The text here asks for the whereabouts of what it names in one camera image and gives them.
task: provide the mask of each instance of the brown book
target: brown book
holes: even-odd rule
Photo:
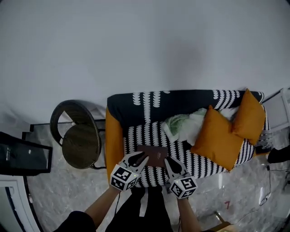
[[[147,166],[151,167],[161,167],[163,168],[165,163],[164,159],[168,155],[167,147],[155,147],[155,146],[146,146],[146,145],[137,145],[137,151],[145,152],[144,156],[149,156]]]

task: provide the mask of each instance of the black pants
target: black pants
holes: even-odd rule
[[[148,205],[144,217],[139,217],[141,198],[144,189],[133,189],[132,195],[121,206],[111,223],[108,225],[106,232],[116,231],[164,231],[172,232],[170,219],[168,217],[162,188],[148,188]]]

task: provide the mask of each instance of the person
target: person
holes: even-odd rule
[[[144,217],[139,217],[144,188],[132,188],[132,195],[106,228],[106,232],[172,232],[162,187],[148,187],[148,205]],[[120,190],[110,186],[85,212],[75,211],[55,232],[82,231],[94,232],[105,218]],[[182,232],[201,232],[201,227],[187,198],[177,199]]]

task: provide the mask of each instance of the black and white patterned sofa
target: black and white patterned sofa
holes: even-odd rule
[[[163,92],[141,92],[117,94],[108,98],[108,110],[123,129],[124,154],[137,151],[137,145],[168,147],[168,155],[182,161],[195,178],[207,177],[227,171],[210,159],[191,154],[191,145],[176,141],[170,143],[161,123],[177,114],[190,114],[212,105],[216,110],[237,107],[241,104],[244,91],[236,90],[182,90]],[[261,103],[262,92],[252,92]],[[266,114],[264,130],[269,131]],[[252,159],[255,147],[244,139],[235,166]],[[256,147],[256,153],[269,150]],[[146,167],[141,173],[137,187],[164,185],[168,177],[164,168]]]

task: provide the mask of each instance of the marble floor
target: marble floor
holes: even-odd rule
[[[59,124],[64,135],[71,124]],[[105,128],[104,122],[98,122]],[[102,142],[105,133],[100,133]],[[53,140],[49,125],[35,126],[26,140],[53,147],[51,173],[28,177],[29,189],[38,219],[45,232],[55,230],[74,210],[84,211],[107,188],[106,170],[75,169],[63,158],[61,147]],[[104,165],[104,149],[96,166]],[[275,216],[277,201],[282,193],[285,172],[271,172],[271,196],[259,206],[259,201],[269,192],[269,172],[265,156],[258,156],[230,173],[221,173],[198,179],[198,189],[189,198],[192,208],[202,225],[209,229],[219,224],[214,212],[235,224],[241,232],[273,232],[284,222]],[[271,164],[271,169],[286,169],[289,162]],[[128,199],[130,192],[121,193],[118,208]],[[165,205],[175,231],[178,230],[179,212],[172,194],[164,193]],[[105,231],[111,221],[116,201],[97,231]],[[142,199],[140,213],[145,212],[146,197]]]

